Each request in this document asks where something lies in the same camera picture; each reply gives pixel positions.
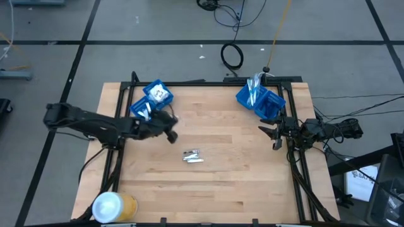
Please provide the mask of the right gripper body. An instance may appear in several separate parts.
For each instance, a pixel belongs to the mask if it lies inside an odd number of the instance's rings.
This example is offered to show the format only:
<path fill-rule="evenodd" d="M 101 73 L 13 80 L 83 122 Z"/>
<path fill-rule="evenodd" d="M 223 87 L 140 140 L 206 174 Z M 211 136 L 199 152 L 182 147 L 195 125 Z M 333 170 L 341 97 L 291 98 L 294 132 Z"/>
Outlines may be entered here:
<path fill-rule="evenodd" d="M 275 129 L 274 150 L 279 150 L 282 146 L 282 136 L 295 138 L 299 134 L 300 127 L 293 117 L 281 116 L 277 118 Z"/>

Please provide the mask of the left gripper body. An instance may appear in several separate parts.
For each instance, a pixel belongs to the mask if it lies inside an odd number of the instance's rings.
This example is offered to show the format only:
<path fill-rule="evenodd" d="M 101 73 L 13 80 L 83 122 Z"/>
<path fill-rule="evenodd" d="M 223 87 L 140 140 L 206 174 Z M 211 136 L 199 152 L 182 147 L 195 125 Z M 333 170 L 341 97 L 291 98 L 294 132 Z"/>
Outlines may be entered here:
<path fill-rule="evenodd" d="M 171 118 L 168 112 L 164 110 L 152 110 L 151 119 L 149 121 L 141 120 L 135 129 L 135 139 L 144 140 L 149 137 L 157 137 L 163 133 L 167 136 L 169 143 L 174 144 L 178 138 L 173 127 L 168 127 L 170 122 L 175 122 L 175 118 Z"/>

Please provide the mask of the white printed cotton pads bag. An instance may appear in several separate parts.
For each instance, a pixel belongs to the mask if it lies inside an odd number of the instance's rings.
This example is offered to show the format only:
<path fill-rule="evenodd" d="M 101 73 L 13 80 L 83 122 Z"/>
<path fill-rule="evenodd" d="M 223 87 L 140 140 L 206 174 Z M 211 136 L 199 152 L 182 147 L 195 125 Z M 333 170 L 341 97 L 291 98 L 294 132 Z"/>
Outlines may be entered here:
<path fill-rule="evenodd" d="M 149 91 L 149 94 L 152 94 L 158 103 L 163 102 L 169 96 L 169 92 L 166 89 L 164 89 L 161 84 L 155 85 Z"/>

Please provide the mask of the white green bagged toothbrush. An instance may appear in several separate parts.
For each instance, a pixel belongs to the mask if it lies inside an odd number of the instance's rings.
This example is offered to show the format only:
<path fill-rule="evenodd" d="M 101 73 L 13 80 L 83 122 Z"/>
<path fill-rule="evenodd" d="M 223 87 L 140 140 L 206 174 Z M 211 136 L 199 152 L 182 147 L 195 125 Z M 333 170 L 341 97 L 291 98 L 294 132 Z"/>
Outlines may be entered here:
<path fill-rule="evenodd" d="M 247 79 L 247 85 L 248 85 L 248 88 L 249 88 L 248 104 L 249 104 L 250 107 L 253 107 L 253 105 L 254 105 L 254 98 L 253 98 L 254 81 L 253 81 L 253 79 L 251 79 L 251 78 Z"/>

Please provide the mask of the blue plastic basket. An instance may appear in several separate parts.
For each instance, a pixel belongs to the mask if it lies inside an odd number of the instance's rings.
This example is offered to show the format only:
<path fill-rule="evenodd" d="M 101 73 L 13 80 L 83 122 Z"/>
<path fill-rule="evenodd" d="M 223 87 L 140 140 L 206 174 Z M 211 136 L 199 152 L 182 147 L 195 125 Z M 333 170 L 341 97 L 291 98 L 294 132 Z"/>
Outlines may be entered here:
<path fill-rule="evenodd" d="M 267 91 L 261 98 L 258 99 L 256 106 L 254 107 L 254 113 L 261 117 L 262 119 L 266 119 L 265 115 L 265 103 L 266 101 L 276 102 L 278 105 L 278 112 L 285 106 L 286 101 L 275 94 L 272 91 Z"/>
<path fill-rule="evenodd" d="M 173 101 L 174 95 L 171 93 L 171 91 L 166 87 L 166 85 L 160 79 L 155 80 L 154 82 L 148 84 L 147 86 L 145 86 L 143 88 L 143 92 L 145 93 L 145 95 L 147 96 L 149 94 L 149 91 L 157 84 L 161 84 L 163 86 L 163 88 L 169 92 L 169 96 L 163 102 L 157 103 L 155 105 L 154 110 L 161 110 Z"/>
<path fill-rule="evenodd" d="M 135 102 L 134 104 L 132 104 L 130 106 L 130 110 L 132 111 L 132 113 L 137 116 L 140 117 L 142 119 L 144 119 L 143 117 L 138 115 L 138 111 L 146 109 L 146 102 L 150 103 L 151 106 L 151 110 L 155 109 L 155 104 L 153 102 L 150 102 L 147 96 L 144 96 L 143 98 L 139 99 L 137 102 Z M 152 117 L 152 113 L 149 113 L 149 120 Z"/>

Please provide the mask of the toothbrushes bundle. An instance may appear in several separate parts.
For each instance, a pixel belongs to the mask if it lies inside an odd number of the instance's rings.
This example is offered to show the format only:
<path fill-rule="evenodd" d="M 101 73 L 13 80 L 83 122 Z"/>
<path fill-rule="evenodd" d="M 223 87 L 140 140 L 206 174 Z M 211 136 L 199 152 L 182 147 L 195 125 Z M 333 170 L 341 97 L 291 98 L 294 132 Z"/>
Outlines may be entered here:
<path fill-rule="evenodd" d="M 256 99 L 256 103 L 259 98 L 261 98 L 268 90 L 260 84 L 260 89 L 259 89 L 259 96 Z M 255 106 L 256 103 L 253 107 L 250 107 L 248 104 L 248 99 L 249 99 L 249 88 L 247 83 L 244 85 L 244 87 L 236 94 L 236 100 L 244 107 L 246 107 L 248 110 L 252 110 Z"/>

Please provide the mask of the black diagonal beam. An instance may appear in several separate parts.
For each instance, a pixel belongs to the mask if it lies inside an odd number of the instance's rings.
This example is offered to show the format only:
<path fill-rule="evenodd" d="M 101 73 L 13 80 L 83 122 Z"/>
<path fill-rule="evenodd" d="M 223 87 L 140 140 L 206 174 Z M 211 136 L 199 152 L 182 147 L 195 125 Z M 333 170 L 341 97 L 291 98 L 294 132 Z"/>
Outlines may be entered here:
<path fill-rule="evenodd" d="M 404 145 L 399 144 L 391 145 L 347 161 L 342 160 L 341 162 L 330 166 L 328 171 L 331 176 L 334 176 L 353 170 L 358 170 L 362 167 L 381 163 L 384 155 L 392 157 L 398 162 L 399 167 L 404 168 Z"/>

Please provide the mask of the white printed sign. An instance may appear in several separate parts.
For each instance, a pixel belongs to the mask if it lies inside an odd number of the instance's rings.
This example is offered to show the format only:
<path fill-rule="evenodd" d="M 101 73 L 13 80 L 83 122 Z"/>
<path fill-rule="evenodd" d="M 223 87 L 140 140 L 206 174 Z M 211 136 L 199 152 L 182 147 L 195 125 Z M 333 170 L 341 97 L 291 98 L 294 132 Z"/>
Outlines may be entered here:
<path fill-rule="evenodd" d="M 344 174 L 345 193 L 354 199 L 369 202 L 374 182 L 378 173 L 376 166 L 366 166 Z"/>

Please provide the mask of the black plastic bin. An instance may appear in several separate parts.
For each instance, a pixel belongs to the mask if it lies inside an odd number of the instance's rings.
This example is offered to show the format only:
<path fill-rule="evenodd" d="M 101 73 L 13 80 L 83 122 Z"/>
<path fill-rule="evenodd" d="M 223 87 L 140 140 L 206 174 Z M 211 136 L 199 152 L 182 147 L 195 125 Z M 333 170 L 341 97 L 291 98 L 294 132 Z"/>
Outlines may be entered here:
<path fill-rule="evenodd" d="M 388 154 L 382 157 L 366 222 L 378 227 L 404 227 L 404 168 Z"/>

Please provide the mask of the grey floor plate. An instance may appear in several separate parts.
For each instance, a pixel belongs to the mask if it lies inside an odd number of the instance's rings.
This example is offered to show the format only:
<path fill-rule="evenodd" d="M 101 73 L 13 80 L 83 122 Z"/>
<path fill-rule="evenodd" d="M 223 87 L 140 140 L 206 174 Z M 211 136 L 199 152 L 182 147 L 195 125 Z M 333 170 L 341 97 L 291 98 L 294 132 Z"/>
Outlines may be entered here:
<path fill-rule="evenodd" d="M 0 70 L 0 79 L 24 79 L 30 81 L 32 79 L 32 74 L 28 71 Z"/>

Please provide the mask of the black caster base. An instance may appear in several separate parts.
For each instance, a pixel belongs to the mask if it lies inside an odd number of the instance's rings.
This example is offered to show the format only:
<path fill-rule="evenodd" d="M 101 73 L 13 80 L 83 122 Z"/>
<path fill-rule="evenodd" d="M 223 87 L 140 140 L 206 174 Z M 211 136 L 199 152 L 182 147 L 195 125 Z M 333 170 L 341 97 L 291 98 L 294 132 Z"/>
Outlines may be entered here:
<path fill-rule="evenodd" d="M 11 106 L 11 100 L 0 98 L 0 116 L 4 114 L 9 114 L 13 111 L 13 107 Z"/>

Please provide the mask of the grey metal bar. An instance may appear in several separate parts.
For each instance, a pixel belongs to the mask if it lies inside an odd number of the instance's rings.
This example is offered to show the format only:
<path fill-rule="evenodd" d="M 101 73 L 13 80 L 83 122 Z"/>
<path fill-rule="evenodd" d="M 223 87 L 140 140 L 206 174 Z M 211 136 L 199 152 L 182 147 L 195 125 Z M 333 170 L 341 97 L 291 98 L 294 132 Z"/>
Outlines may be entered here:
<path fill-rule="evenodd" d="M 13 6 L 64 6 L 66 0 L 11 0 Z"/>

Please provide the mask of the black aluminium table frame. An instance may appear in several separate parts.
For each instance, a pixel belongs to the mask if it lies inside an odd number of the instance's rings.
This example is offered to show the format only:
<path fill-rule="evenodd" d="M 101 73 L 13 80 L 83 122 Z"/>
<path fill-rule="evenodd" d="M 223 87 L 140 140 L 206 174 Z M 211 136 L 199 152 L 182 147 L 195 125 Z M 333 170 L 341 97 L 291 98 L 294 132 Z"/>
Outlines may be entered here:
<path fill-rule="evenodd" d="M 258 116 L 240 105 L 239 82 L 169 82 L 171 109 L 179 117 L 174 144 L 166 136 L 126 141 L 122 151 L 88 145 L 72 217 L 98 194 L 106 173 L 121 158 L 114 190 L 138 201 L 136 223 L 298 223 L 320 215 L 296 192 L 287 147 L 275 151 Z M 199 149 L 202 163 L 183 161 Z"/>

